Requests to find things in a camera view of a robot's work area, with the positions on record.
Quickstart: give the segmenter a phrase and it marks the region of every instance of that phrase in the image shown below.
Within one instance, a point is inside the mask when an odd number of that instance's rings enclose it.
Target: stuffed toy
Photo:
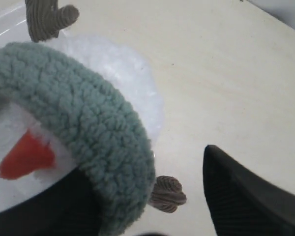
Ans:
[[[0,222],[7,222],[4,210],[47,199],[51,190],[65,198],[66,190],[59,191],[65,183],[78,188],[88,182],[84,189],[92,193],[63,208],[67,223],[49,222],[42,235],[99,228],[100,236],[118,236],[147,204],[176,211],[186,202],[181,184],[156,178],[152,150],[163,124],[163,99],[149,64],[97,35],[58,38],[78,19],[73,6],[58,9],[52,0],[26,5],[32,42],[0,48]],[[85,216],[93,201],[99,227],[86,225],[96,215]],[[29,235],[41,232],[34,228]]]

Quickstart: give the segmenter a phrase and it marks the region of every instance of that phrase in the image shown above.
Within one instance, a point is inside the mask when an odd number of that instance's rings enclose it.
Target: carrot nose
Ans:
[[[34,171],[55,167],[55,154],[28,130],[0,163],[0,178],[15,180]]]

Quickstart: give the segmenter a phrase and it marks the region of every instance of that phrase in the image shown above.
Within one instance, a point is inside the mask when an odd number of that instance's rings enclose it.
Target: snowman plush toy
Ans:
[[[100,36],[35,34],[31,17],[34,42],[0,48],[0,236],[118,236],[147,204],[174,212],[186,196],[156,178],[163,100],[148,63]]]

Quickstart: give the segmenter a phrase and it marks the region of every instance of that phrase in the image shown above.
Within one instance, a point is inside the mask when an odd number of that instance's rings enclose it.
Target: green sherpa fabric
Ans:
[[[99,74],[35,43],[0,49],[0,96],[30,112],[72,152],[103,199],[101,236],[117,236],[144,211],[155,181],[138,114]]]

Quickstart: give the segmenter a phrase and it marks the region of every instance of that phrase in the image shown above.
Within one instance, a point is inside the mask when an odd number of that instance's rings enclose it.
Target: white fur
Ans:
[[[133,105],[152,143],[156,143],[163,123],[163,100],[151,68],[141,56],[99,36],[61,37],[44,44],[73,57],[110,81]],[[50,143],[56,154],[57,168],[37,171],[14,181],[0,179],[0,211],[44,191],[75,168],[70,153],[59,140],[13,103],[0,117],[0,162],[27,128],[43,142]]]

